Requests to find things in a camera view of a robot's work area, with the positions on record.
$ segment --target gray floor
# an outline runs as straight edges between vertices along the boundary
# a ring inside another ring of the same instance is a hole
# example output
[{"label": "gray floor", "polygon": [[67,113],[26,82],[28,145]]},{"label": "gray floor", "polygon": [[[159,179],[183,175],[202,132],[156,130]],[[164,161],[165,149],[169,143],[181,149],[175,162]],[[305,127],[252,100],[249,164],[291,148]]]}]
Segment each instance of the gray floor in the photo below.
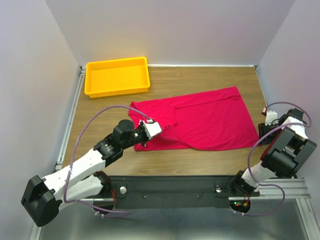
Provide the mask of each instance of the gray floor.
[{"label": "gray floor", "polygon": [[[252,201],[250,212],[265,212],[277,200]],[[295,199],[268,216],[248,217],[230,209],[178,208],[133,210],[125,218],[95,216],[75,203],[42,228],[41,240],[307,240]]]}]

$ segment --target red cloth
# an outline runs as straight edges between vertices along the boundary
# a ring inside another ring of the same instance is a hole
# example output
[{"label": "red cloth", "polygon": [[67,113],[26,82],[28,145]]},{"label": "red cloth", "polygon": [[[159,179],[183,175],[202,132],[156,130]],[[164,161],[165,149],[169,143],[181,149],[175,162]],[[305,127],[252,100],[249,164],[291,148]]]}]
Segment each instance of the red cloth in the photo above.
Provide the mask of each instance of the red cloth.
[{"label": "red cloth", "polygon": [[[188,149],[220,151],[252,147],[258,134],[238,89],[219,90],[132,102],[135,108],[157,121],[162,133],[136,151]],[[137,127],[140,114],[129,110]]]}]

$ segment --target yellow bin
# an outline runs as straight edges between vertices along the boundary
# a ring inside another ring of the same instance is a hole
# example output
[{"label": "yellow bin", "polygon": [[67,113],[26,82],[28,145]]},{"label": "yellow bin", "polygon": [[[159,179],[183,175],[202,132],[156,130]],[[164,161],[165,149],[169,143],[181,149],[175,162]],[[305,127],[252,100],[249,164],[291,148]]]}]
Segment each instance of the yellow bin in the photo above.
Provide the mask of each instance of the yellow bin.
[{"label": "yellow bin", "polygon": [[90,98],[148,92],[150,87],[147,58],[133,57],[88,62],[84,93]]}]

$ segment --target wooden tabletop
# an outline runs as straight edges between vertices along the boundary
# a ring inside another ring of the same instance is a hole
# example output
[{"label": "wooden tabletop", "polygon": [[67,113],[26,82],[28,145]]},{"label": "wooden tabletop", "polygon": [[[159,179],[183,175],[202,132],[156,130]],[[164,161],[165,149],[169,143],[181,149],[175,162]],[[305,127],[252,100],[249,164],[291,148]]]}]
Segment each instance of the wooden tabletop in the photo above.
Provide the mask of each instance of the wooden tabletop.
[{"label": "wooden tabletop", "polygon": [[[264,97],[253,67],[149,67],[151,87],[148,92],[89,98],[84,86],[79,97],[63,166],[70,163],[75,141],[93,115],[111,105],[127,105],[132,101],[161,99],[237,86],[257,128],[265,121],[261,111]],[[80,158],[99,140],[112,133],[122,119],[130,119],[128,111],[113,108],[98,116],[83,134],[75,155]],[[252,164],[259,162],[264,147],[252,155]],[[133,147],[123,157],[108,166],[108,175],[231,175],[247,166],[250,148],[226,151],[200,151],[195,149],[136,152]]]}]

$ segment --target gray wall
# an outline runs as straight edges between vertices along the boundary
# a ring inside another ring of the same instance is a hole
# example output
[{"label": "gray wall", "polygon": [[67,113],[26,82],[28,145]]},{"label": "gray wall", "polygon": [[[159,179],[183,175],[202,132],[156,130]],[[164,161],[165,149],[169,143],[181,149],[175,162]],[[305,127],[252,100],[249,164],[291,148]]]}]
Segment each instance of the gray wall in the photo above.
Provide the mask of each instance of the gray wall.
[{"label": "gray wall", "polygon": [[256,65],[294,0],[46,0],[77,61]]},{"label": "gray wall", "polygon": [[[268,103],[290,101],[313,119],[307,135],[318,148],[299,171],[305,177],[320,221],[320,1],[296,0],[266,51],[257,73]],[[278,106],[276,110],[287,110]]]},{"label": "gray wall", "polygon": [[79,65],[44,0],[0,1],[0,239],[29,239],[29,178],[52,173]]}]

